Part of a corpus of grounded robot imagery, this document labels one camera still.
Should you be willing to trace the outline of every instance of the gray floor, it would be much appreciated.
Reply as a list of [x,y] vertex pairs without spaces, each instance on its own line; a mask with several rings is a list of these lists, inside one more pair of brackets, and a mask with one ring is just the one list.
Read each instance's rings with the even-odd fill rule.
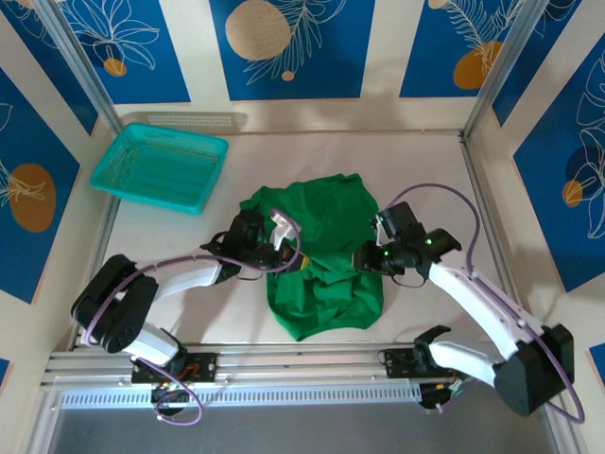
[[64,410],[53,454],[556,452],[543,417],[522,418],[474,386],[442,414],[416,404],[210,408],[191,428],[151,410]]

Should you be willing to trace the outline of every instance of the white table surface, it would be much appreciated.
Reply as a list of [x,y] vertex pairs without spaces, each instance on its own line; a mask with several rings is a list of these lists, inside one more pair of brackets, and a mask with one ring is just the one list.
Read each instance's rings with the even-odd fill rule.
[[[411,133],[259,134],[226,137],[230,143],[222,174],[201,216],[122,201],[106,257],[123,253],[132,260],[153,260],[188,253],[226,230],[238,203],[261,186],[285,187],[337,173],[359,173],[378,205],[384,207],[404,188],[424,182],[449,184],[475,200],[455,135]],[[420,189],[406,198],[427,231],[445,228],[463,247],[474,221],[466,205],[439,189]],[[475,263],[498,283],[482,232]],[[411,283],[420,276],[407,275]],[[476,323],[441,289],[385,284],[382,317],[369,329],[343,328],[305,342],[412,341],[438,323],[482,338]],[[194,288],[157,302],[147,320],[183,342],[273,343],[294,340],[268,307],[265,279],[231,279],[211,288]]]

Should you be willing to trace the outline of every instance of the turquoise plastic basket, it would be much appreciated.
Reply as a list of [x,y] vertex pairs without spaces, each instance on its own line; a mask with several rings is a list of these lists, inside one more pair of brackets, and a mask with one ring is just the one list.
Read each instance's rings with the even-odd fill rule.
[[91,185],[121,199],[198,215],[228,148],[216,137],[131,123],[101,159]]

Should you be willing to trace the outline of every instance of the teal basket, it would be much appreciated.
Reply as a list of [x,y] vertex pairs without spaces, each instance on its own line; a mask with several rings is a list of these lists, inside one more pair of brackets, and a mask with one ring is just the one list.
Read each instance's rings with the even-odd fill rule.
[[131,123],[101,159],[91,185],[120,199],[198,215],[228,148],[223,139]]

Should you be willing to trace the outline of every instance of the green cloth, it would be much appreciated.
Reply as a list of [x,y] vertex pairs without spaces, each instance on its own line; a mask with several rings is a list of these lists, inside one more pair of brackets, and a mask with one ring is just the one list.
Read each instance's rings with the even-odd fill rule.
[[285,329],[301,341],[333,328],[368,328],[382,314],[382,276],[359,272],[353,252],[375,238],[370,225],[378,212],[359,175],[336,175],[286,189],[262,187],[242,209],[256,209],[275,224],[278,208],[302,228],[301,251],[309,265],[301,271],[267,276],[268,304]]

